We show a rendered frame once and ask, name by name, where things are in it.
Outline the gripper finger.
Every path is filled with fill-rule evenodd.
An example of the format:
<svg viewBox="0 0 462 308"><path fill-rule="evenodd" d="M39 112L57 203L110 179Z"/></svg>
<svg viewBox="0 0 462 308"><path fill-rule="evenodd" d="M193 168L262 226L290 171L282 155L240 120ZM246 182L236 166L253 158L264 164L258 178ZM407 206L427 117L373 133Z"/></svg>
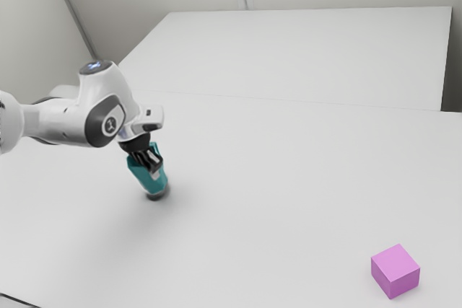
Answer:
<svg viewBox="0 0 462 308"><path fill-rule="evenodd" d="M143 155L147 171L153 180L157 180L160 176L160 169L162 168L162 156L158 154L153 147L144 151Z"/></svg>

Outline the teal faceted mug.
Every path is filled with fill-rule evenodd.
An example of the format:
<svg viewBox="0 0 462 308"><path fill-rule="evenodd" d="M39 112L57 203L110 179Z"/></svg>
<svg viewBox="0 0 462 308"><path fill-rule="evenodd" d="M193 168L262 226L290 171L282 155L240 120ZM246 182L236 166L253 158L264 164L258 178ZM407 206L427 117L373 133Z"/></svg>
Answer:
<svg viewBox="0 0 462 308"><path fill-rule="evenodd" d="M148 199L158 201L167 194L168 179L164 171L162 155L155 141L149 143L149 150L153 153L149 158L152 159L155 157L160 161L154 166L154 172L137 163L131 155L127 156L126 162L128 169L145 189Z"/></svg>

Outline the pink cube block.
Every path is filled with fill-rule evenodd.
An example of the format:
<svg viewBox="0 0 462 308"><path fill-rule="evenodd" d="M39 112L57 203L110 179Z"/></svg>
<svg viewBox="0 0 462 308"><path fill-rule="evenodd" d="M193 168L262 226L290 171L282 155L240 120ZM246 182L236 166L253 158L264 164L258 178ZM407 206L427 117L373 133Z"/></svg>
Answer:
<svg viewBox="0 0 462 308"><path fill-rule="evenodd" d="M419 285L420 266L401 244L370 258L371 275L389 299L415 289Z"/></svg>

